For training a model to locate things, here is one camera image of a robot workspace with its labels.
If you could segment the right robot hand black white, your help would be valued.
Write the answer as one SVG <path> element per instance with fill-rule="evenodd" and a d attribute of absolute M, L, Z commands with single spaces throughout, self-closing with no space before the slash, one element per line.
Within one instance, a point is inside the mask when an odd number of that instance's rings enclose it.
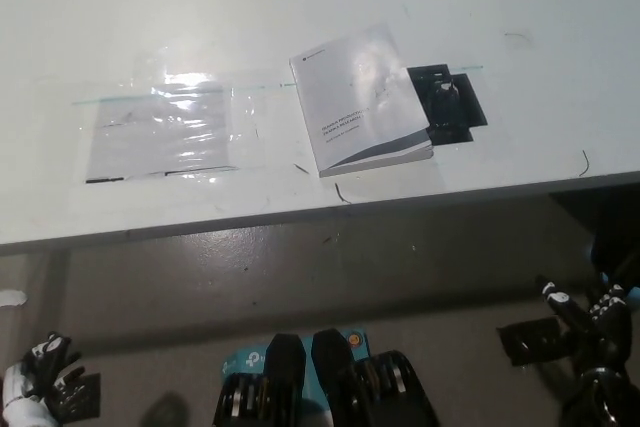
<path fill-rule="evenodd" d="M 617 279 L 601 281 L 601 296 L 584 309 L 549 278 L 539 275 L 535 282 L 556 317 L 545 360 L 569 358 L 578 376 L 595 371 L 626 378 L 632 345 L 626 286 Z"/>

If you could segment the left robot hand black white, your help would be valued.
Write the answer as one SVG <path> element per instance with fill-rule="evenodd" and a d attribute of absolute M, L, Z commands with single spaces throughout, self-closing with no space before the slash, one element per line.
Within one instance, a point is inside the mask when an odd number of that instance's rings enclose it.
<path fill-rule="evenodd" d="M 52 331 L 9 366 L 1 382 L 1 425 L 9 427 L 61 426 L 60 403 L 66 387 L 85 368 L 76 366 L 81 353 L 70 352 L 72 339 Z"/>

